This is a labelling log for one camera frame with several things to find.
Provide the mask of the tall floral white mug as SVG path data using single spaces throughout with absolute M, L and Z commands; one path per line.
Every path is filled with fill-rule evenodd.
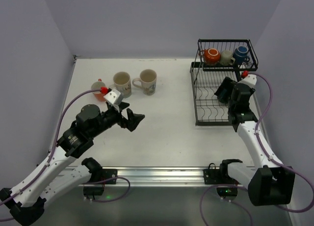
M 156 91 L 157 73 L 152 69 L 145 69 L 140 73 L 139 78 L 132 80 L 132 84 L 141 89 L 145 95 L 151 96 Z

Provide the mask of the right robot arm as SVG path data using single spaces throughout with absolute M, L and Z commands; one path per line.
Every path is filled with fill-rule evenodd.
M 227 104 L 229 123 L 243 140 L 255 166 L 252 171 L 239 159 L 225 159 L 219 166 L 220 175 L 223 180 L 233 179 L 245 187 L 254 206 L 288 204 L 295 174 L 283 168 L 257 127 L 258 119 L 249 102 L 256 82 L 254 75 L 239 82 L 225 77 L 214 93 L 219 102 Z

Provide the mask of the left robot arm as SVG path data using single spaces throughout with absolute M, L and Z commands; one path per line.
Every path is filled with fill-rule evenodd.
M 22 226 L 37 221 L 45 208 L 70 189 L 97 177 L 101 166 L 93 158 L 87 158 L 71 174 L 57 178 L 58 174 L 93 146 L 93 139 L 114 125 L 134 131 L 145 118 L 134 114 L 126 102 L 118 106 L 107 104 L 101 112 L 94 104 L 84 106 L 76 115 L 48 156 L 19 184 L 0 191 L 2 203 L 13 219 Z

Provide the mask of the dark teal mug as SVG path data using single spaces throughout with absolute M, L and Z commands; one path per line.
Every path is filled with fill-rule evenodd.
M 230 97 L 230 90 L 222 89 L 218 94 L 217 98 L 220 103 L 227 104 Z

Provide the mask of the cream floral mug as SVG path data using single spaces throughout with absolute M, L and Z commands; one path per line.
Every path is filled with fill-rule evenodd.
M 131 96 L 131 77 L 127 72 L 118 72 L 113 76 L 113 84 L 110 89 L 118 90 L 124 98 Z

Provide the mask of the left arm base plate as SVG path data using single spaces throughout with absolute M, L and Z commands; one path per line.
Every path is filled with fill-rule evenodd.
M 102 169 L 100 174 L 101 184 L 106 185 L 115 185 L 118 170 L 117 169 Z

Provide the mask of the salmon orange mug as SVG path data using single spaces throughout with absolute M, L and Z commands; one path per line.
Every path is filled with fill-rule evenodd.
M 102 87 L 106 87 L 106 84 L 99 78 L 98 81 L 94 82 L 92 85 L 91 85 L 91 90 L 96 90 L 96 92 L 93 92 L 93 95 L 94 97 L 100 101 L 100 102 L 103 102 L 105 101 L 105 98 L 104 98 L 104 94 L 101 93 L 100 89 Z

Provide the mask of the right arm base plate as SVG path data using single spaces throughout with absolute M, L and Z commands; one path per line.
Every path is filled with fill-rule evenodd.
M 227 176 L 224 176 L 219 167 L 214 163 L 210 163 L 209 166 L 203 169 L 204 184 L 237 184 L 237 182 Z

